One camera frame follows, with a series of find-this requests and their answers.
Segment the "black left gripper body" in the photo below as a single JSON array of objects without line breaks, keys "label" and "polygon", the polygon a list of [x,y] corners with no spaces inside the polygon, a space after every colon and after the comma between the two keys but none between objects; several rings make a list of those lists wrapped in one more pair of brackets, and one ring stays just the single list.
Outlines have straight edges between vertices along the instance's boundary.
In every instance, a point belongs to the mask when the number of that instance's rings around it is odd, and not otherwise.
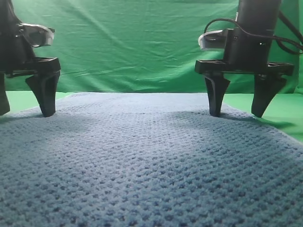
[{"label": "black left gripper body", "polygon": [[271,42],[266,39],[249,38],[238,28],[228,29],[223,58],[197,60],[195,72],[291,76],[294,71],[293,64],[268,61],[270,47]]}]

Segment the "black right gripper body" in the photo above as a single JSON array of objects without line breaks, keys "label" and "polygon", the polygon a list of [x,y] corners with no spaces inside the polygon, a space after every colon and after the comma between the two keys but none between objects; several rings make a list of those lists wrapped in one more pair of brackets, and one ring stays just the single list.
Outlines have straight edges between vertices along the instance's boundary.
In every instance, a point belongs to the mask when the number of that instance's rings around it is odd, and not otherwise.
[{"label": "black right gripper body", "polygon": [[21,34],[21,22],[0,24],[0,72],[9,78],[59,71],[58,58],[38,57]]}]

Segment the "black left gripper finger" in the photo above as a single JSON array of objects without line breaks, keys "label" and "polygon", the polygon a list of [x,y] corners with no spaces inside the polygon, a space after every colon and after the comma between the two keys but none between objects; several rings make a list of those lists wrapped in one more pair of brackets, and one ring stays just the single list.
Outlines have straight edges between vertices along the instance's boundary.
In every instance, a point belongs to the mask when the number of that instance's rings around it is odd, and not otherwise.
[{"label": "black left gripper finger", "polygon": [[204,77],[209,101],[209,113],[211,116],[219,117],[224,94],[230,81],[224,77],[223,72],[209,72]]},{"label": "black left gripper finger", "polygon": [[275,95],[286,85],[286,79],[274,75],[254,75],[251,113],[261,118]]}]

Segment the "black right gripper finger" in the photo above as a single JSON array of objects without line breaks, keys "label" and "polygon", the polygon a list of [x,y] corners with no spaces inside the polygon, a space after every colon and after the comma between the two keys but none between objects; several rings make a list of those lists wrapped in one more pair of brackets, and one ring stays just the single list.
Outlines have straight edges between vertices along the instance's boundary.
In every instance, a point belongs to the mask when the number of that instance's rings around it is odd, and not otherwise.
[{"label": "black right gripper finger", "polygon": [[0,115],[4,115],[10,111],[10,105],[5,90],[4,74],[0,73]]},{"label": "black right gripper finger", "polygon": [[34,93],[44,117],[55,113],[56,89],[60,72],[40,73],[27,78],[26,84]]}]

